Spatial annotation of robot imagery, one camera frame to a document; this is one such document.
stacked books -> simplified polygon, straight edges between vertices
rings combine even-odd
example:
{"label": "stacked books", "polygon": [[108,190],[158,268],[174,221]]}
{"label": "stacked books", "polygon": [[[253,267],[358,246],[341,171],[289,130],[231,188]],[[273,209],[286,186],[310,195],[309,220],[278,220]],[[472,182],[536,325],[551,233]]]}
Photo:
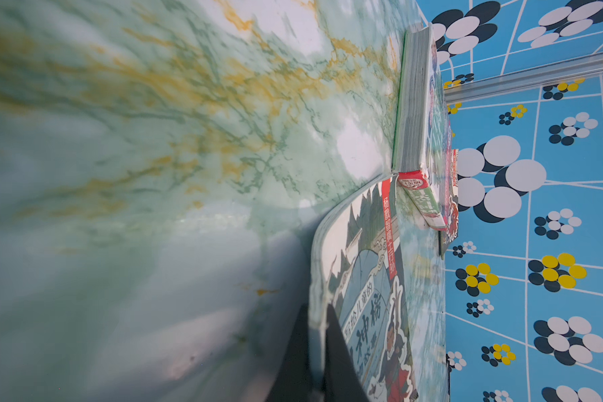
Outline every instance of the stacked books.
{"label": "stacked books", "polygon": [[451,128],[430,25],[404,37],[392,168],[428,225],[457,233]]}

black circle pattern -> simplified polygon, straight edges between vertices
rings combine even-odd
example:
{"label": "black circle pattern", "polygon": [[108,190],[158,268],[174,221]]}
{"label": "black circle pattern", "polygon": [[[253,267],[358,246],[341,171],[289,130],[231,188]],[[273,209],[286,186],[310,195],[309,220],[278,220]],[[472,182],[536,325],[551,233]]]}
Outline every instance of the black circle pattern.
{"label": "black circle pattern", "polygon": [[[463,13],[461,10],[457,10],[457,9],[447,10],[445,12],[438,14],[431,21],[431,23],[432,24],[442,24],[442,25],[444,25],[445,28],[449,28],[451,26],[451,24],[453,24],[454,22],[456,22],[457,20],[459,20],[463,17],[470,17],[470,16],[477,17],[480,20],[480,25],[478,25],[478,27],[473,32],[471,32],[469,35],[466,35],[465,37],[475,36],[478,38],[478,43],[482,43],[482,42],[486,41],[487,39],[489,39],[491,36],[493,36],[496,33],[496,31],[498,30],[497,25],[487,24],[486,22],[489,22],[493,17],[495,17],[499,11],[500,11],[500,3],[498,1],[486,1],[485,3],[478,4],[477,6],[475,6],[471,10],[469,10],[466,14]],[[455,41],[445,43],[446,42],[445,36],[446,35],[443,35],[440,38],[437,38],[436,42],[435,42],[435,46],[436,46],[438,52],[448,52],[449,53],[448,56],[449,56],[449,58],[451,58],[457,54],[457,53],[449,52],[450,45],[453,44]]]}
{"label": "black circle pattern", "polygon": [[482,402],[496,402],[496,392],[483,391],[482,392]]}
{"label": "black circle pattern", "polygon": [[[594,0],[570,0],[567,4],[565,4],[566,7],[570,7],[572,9],[572,11],[576,10],[577,8],[584,6],[586,4],[589,3],[593,3]],[[603,22],[603,8],[600,9],[598,12],[596,12],[595,14],[591,15],[589,18],[586,19],[591,19],[592,20],[592,24],[598,24],[600,22]],[[573,21],[569,21],[567,19],[567,17],[563,18],[560,21],[557,21],[553,24],[549,24],[549,25],[543,25],[545,27],[545,29],[547,30],[547,32],[549,31],[553,31],[557,34],[560,34],[560,32],[568,25],[570,25]]]}
{"label": "black circle pattern", "polygon": [[475,318],[482,315],[482,311],[478,310],[478,303],[467,303],[467,314],[473,315]]}
{"label": "black circle pattern", "polygon": [[467,252],[462,249],[462,246],[454,246],[453,254],[457,255],[458,258],[462,258]]}
{"label": "black circle pattern", "polygon": [[547,229],[545,228],[545,225],[547,225],[547,222],[551,222],[552,220],[549,219],[549,216],[547,217],[536,217],[534,218],[534,223],[536,224],[536,228],[534,229],[534,233],[536,233],[539,236],[547,236],[548,239],[558,239],[559,233],[561,233],[561,230],[551,230],[551,229]]}
{"label": "black circle pattern", "polygon": [[473,81],[474,76],[473,73],[469,73],[469,74],[458,74],[456,76],[457,80],[460,80],[461,83],[460,84],[467,84],[468,82]]}
{"label": "black circle pattern", "polygon": [[[477,286],[471,287],[471,286],[467,285],[467,282],[465,281],[465,279],[468,276],[469,276],[469,274],[464,269],[462,269],[462,268],[456,269],[456,277],[458,277],[458,280],[456,281],[456,287],[458,288],[458,290],[461,290],[461,291],[466,290],[467,293],[469,294],[469,296],[476,297],[480,294],[480,291],[478,290]],[[487,282],[486,279],[484,279],[483,277],[480,276],[479,272],[476,272],[474,277],[478,280],[478,282]]]}
{"label": "black circle pattern", "polygon": [[499,118],[498,123],[504,124],[504,125],[510,125],[512,120],[515,119],[515,117],[511,115],[511,112],[503,113],[498,118]]}
{"label": "black circle pattern", "polygon": [[[538,321],[534,322],[534,331],[540,335],[534,339],[534,347],[539,352],[545,353],[545,354],[553,354],[554,357],[556,358],[556,360],[559,363],[564,364],[565,366],[571,366],[571,365],[576,364],[576,360],[574,358],[572,358],[569,351],[565,350],[563,352],[560,352],[558,350],[555,350],[549,344],[549,341],[547,341],[547,337],[550,336],[552,333],[554,333],[554,331],[552,331],[549,328],[547,321],[538,320]],[[562,335],[565,338],[567,338],[568,342],[570,343],[570,346],[572,346],[572,345],[584,346],[583,340],[581,338],[575,336],[576,333],[574,331],[572,331],[571,329],[569,329],[567,333],[562,334]]]}
{"label": "black circle pattern", "polygon": [[[556,237],[558,237],[558,232],[556,232],[555,230],[550,230],[547,233],[550,233],[550,232],[555,233]],[[537,285],[537,286],[543,285],[545,289],[547,289],[548,291],[550,291],[552,293],[556,293],[559,290],[561,290],[561,284],[558,283],[558,281],[547,280],[547,279],[543,278],[543,276],[540,274],[540,272],[542,272],[543,269],[545,269],[545,266],[543,265],[542,262],[540,262],[538,260],[531,260],[530,262],[527,263],[527,266],[529,267],[529,270],[531,271],[531,273],[529,274],[527,279],[529,279],[529,282],[531,282],[533,285]],[[560,265],[557,265],[555,268],[553,268],[558,272],[558,276],[569,275],[569,273],[567,271],[565,271],[563,269],[559,269],[559,267],[560,267]]]}
{"label": "black circle pattern", "polygon": [[555,85],[547,85],[543,87],[543,99],[554,99],[555,101],[560,101],[563,99],[563,94],[567,92],[567,88],[563,91],[558,90],[558,92],[554,93],[554,88],[558,87],[558,84]]}

black object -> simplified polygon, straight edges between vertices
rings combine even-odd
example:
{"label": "black object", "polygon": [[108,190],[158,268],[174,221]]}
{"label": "black object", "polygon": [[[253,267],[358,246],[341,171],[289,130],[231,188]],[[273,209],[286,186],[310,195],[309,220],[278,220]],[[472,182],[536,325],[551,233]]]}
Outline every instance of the black object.
{"label": "black object", "polygon": [[[350,360],[346,342],[333,306],[327,311],[326,364],[324,368],[325,402],[368,402]],[[308,360],[308,306],[297,314],[288,348],[266,402],[307,402],[313,399]]]}

metal strip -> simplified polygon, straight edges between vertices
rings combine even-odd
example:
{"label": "metal strip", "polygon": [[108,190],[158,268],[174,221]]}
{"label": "metal strip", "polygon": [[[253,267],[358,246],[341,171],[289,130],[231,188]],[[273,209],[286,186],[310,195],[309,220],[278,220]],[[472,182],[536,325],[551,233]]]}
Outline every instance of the metal strip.
{"label": "metal strip", "polygon": [[544,84],[557,84],[600,74],[603,74],[603,52],[445,89],[444,98],[447,104],[477,101],[510,92],[538,88]]}

red label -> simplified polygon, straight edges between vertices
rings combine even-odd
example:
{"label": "red label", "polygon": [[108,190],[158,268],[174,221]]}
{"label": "red label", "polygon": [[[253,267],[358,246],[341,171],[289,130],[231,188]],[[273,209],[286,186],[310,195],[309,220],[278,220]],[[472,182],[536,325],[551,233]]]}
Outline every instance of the red label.
{"label": "red label", "polygon": [[453,186],[458,186],[458,150],[453,150],[453,161],[451,163],[451,178],[453,178]]}
{"label": "red label", "polygon": [[429,187],[426,175],[422,171],[398,173],[397,181],[407,190],[420,190]]}
{"label": "red label", "polygon": [[388,194],[391,190],[391,181],[382,182],[382,204],[384,206],[384,229],[386,234],[386,254],[388,254],[388,276],[391,280],[397,275],[395,267],[395,247],[393,246],[393,228],[391,227],[391,205],[388,201]]}

